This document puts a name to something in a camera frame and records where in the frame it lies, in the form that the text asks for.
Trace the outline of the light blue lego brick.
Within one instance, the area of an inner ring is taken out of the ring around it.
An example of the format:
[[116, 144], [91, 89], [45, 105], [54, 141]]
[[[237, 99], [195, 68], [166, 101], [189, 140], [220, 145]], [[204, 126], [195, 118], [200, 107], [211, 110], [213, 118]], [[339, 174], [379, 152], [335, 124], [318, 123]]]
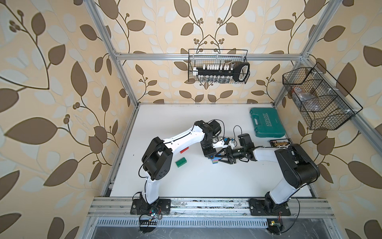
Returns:
[[219, 162], [221, 160], [221, 158], [219, 158], [219, 157], [214, 157], [211, 161], [212, 161], [212, 163], [213, 162]]

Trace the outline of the red lego brick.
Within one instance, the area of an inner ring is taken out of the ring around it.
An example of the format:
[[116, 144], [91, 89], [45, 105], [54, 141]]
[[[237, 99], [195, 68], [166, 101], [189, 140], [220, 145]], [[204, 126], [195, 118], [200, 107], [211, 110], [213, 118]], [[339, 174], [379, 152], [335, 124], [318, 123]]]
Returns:
[[186, 152], [188, 149], [189, 149], [189, 147], [184, 148], [183, 150], [180, 151], [180, 154]]

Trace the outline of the dark green lego brick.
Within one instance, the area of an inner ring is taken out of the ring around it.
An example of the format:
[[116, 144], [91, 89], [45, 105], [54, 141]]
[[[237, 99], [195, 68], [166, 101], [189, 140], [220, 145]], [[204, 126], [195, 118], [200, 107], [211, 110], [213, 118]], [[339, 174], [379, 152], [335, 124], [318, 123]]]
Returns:
[[181, 166], [185, 165], [187, 163], [187, 160], [183, 157], [176, 161], [176, 166], [180, 168]]

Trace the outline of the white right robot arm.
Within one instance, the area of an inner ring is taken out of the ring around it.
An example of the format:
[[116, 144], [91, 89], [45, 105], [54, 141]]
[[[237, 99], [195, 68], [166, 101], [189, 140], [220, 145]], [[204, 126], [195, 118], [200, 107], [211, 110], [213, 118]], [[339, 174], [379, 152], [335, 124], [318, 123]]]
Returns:
[[299, 144], [264, 147], [251, 143], [236, 149], [227, 147], [224, 150], [224, 158], [228, 159], [229, 164], [245, 158], [249, 161], [268, 161], [279, 165], [283, 178], [264, 198], [263, 208], [268, 214], [278, 210], [300, 188], [315, 182], [320, 176], [318, 166]]

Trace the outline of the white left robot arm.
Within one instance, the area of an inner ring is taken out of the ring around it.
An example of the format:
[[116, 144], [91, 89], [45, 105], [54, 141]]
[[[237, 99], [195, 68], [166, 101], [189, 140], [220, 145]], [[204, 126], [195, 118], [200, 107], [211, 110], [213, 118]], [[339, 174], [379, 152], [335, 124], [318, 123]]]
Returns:
[[210, 122], [199, 120], [176, 136], [153, 138], [142, 157], [142, 168], [146, 173], [144, 190], [141, 192], [144, 202], [152, 205], [159, 199], [159, 180], [169, 173], [173, 156], [200, 143], [204, 157], [213, 158], [217, 154], [213, 139], [220, 133], [221, 126], [215, 119]]

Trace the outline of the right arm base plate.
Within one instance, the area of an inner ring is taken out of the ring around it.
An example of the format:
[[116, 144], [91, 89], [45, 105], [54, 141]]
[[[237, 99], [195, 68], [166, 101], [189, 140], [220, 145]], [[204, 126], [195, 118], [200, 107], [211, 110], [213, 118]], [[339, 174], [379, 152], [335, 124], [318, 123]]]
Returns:
[[287, 203], [274, 204], [268, 200], [249, 199], [251, 216], [290, 216]]

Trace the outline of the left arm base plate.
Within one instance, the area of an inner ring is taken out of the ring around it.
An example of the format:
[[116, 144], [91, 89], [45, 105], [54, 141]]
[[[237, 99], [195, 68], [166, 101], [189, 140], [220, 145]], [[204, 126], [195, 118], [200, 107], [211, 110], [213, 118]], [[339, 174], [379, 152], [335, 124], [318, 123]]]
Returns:
[[161, 208], [163, 215], [169, 215], [171, 210], [170, 199], [158, 199], [152, 204], [148, 204], [144, 199], [134, 199], [130, 214], [131, 215], [144, 215], [148, 214], [150, 209]]

